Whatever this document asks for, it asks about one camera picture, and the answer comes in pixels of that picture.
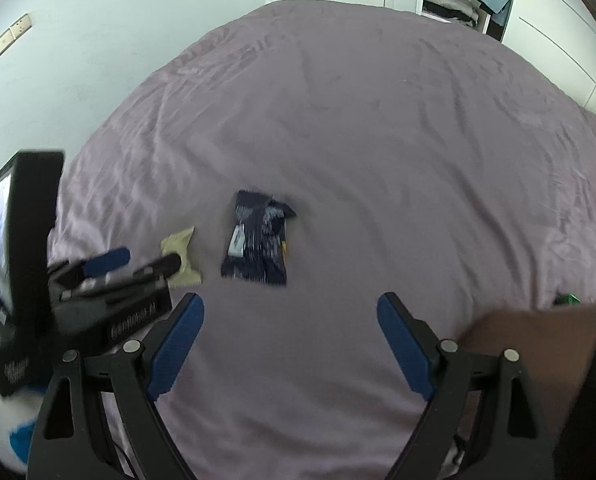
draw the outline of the person's arm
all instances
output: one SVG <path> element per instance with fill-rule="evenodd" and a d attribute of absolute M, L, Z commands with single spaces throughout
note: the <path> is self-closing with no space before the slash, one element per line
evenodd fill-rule
<path fill-rule="evenodd" d="M 501 310 L 479 320 L 459 344 L 483 354 L 518 351 L 556 438 L 585 381 L 596 350 L 596 304 L 543 312 Z"/>

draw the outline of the monitor screen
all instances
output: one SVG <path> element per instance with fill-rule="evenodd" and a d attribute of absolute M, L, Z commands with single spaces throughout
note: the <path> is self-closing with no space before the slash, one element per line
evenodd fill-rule
<path fill-rule="evenodd" d="M 6 218 L 12 174 L 8 173 L 0 180 L 0 269 L 7 270 L 6 256 Z"/>

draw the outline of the white wall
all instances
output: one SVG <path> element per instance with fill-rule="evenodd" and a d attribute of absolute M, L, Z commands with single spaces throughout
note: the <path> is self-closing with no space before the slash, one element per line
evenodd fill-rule
<path fill-rule="evenodd" d="M 0 0 L 0 34 L 33 28 L 0 57 L 0 167 L 21 148 L 68 160 L 151 72 L 264 0 Z"/>

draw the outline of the black device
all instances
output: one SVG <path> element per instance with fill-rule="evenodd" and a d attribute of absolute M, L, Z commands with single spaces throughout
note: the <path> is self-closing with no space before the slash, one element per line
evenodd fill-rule
<path fill-rule="evenodd" d="M 0 171 L 0 394 L 47 384 L 67 349 L 107 351 L 171 310 L 167 278 L 178 271 L 168 254 L 129 278 L 82 288 L 129 262 L 118 248 L 47 268 L 55 224 L 61 152 L 18 152 Z"/>
<path fill-rule="evenodd" d="M 169 254 L 129 278 L 91 288 L 82 282 L 129 261 L 126 248 L 47 269 L 58 165 L 61 169 L 61 154 L 20 152 L 0 171 L 0 393 L 50 380 L 27 478 L 129 478 L 102 405 L 102 393 L 113 392 L 141 478 L 195 480 L 155 402 L 174 384 L 202 326 L 204 304 L 187 294 L 143 341 L 129 340 L 116 353 L 101 355 L 171 309 L 166 279 L 177 272 L 180 257 Z M 44 176 L 34 181 L 35 171 Z M 38 198 L 42 188 L 46 196 Z M 34 214 L 40 218 L 25 223 Z M 428 402 L 386 480 L 435 479 L 452 443 L 462 453 L 452 479 L 554 478 L 552 446 L 515 351 L 492 357 L 440 341 L 393 293 L 380 298 L 377 316 L 409 387 Z M 471 434 L 461 438 L 460 417 L 472 390 L 481 392 L 478 413 Z"/>
<path fill-rule="evenodd" d="M 462 452 L 455 480 L 553 480 L 552 446 L 520 356 L 485 356 L 439 341 L 393 293 L 377 308 L 380 326 L 409 386 L 428 400 L 411 439 L 385 480 L 434 480 L 453 443 Z M 139 478 L 196 480 L 155 409 L 174 383 L 204 317 L 188 294 L 142 342 L 115 354 L 65 354 L 33 434 L 28 480 L 126 480 L 102 401 L 115 394 Z M 481 401 L 468 439 L 457 438 L 467 392 Z"/>
<path fill-rule="evenodd" d="M 62 152 L 18 152 L 0 170 L 0 304 L 2 320 L 50 319 L 47 236 L 55 224 Z"/>

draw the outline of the cable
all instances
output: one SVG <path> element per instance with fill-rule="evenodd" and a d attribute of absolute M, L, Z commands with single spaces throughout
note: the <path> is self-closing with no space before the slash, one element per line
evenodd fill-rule
<path fill-rule="evenodd" d="M 138 475 L 136 474 L 136 470 L 133 468 L 133 465 L 131 464 L 131 460 L 129 460 L 129 457 L 127 456 L 127 454 L 124 451 L 124 449 L 122 449 L 122 447 L 119 446 L 119 444 L 116 441 L 113 441 L 113 445 L 115 446 L 115 449 L 117 449 L 118 451 L 120 451 L 120 453 L 124 457 L 124 461 L 127 463 L 127 466 L 129 466 L 129 469 L 131 469 L 131 474 L 133 475 L 133 478 L 138 479 Z"/>

